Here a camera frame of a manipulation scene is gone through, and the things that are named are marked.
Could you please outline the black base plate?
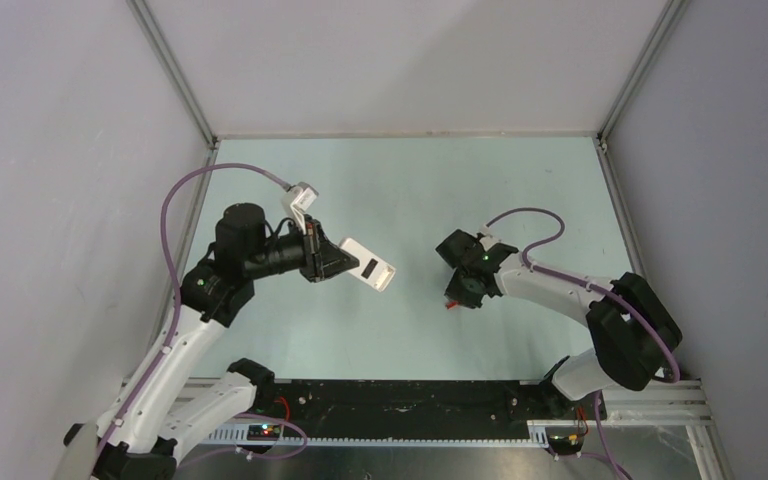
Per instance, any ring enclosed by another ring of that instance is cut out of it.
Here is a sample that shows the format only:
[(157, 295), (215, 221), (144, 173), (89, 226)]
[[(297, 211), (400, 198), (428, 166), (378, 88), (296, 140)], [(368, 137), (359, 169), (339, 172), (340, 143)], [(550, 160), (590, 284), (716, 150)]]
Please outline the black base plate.
[(574, 420), (578, 402), (547, 382), (285, 380), (258, 396), (313, 438), (525, 439), (527, 424)]

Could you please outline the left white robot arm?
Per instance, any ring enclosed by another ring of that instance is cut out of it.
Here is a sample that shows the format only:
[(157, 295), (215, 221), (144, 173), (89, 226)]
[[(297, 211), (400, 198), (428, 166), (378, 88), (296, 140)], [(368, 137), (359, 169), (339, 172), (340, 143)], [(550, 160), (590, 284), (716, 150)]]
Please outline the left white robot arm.
[(264, 416), (276, 403), (274, 374), (249, 359), (186, 405), (173, 405), (201, 358), (228, 332), (254, 296), (256, 280), (298, 271), (318, 283), (360, 264), (332, 243), (318, 220), (302, 215), (285, 235), (268, 230), (255, 204), (228, 207), (215, 240), (184, 277), (159, 338), (116, 401), (94, 423), (74, 425), (63, 459), (76, 472), (58, 479), (170, 479), (209, 434), (238, 414)]

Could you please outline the white red remote control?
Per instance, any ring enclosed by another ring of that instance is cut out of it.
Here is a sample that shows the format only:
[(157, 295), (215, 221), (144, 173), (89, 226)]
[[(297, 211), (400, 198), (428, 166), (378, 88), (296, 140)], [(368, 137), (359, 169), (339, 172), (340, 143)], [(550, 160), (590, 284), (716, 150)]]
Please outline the white red remote control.
[(371, 287), (383, 292), (393, 280), (396, 268), (353, 238), (346, 237), (338, 244), (339, 248), (358, 260), (358, 265), (348, 274)]

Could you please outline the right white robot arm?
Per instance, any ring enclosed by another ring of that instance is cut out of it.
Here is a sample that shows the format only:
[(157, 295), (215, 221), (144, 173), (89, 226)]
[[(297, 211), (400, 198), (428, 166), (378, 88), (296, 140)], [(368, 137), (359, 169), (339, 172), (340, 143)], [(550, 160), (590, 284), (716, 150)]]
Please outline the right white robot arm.
[(526, 300), (577, 321), (591, 349), (561, 360), (541, 382), (545, 411), (566, 418), (582, 398), (607, 387), (641, 391), (667, 369), (683, 334), (650, 284), (626, 272), (618, 279), (567, 272), (525, 259), (520, 250), (482, 231), (456, 230), (435, 249), (453, 270), (446, 299), (469, 309), (493, 297)]

